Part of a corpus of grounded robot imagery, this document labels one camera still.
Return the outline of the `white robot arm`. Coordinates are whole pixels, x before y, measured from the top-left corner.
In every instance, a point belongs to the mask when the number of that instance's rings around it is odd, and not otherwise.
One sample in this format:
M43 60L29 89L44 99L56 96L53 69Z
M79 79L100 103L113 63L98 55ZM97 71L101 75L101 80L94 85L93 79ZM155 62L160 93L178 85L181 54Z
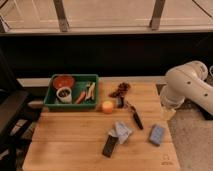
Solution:
M205 82L207 76L207 66L201 61L169 69L160 92L161 103L168 109L177 109L189 99L199 106L206 120L213 120L213 86Z

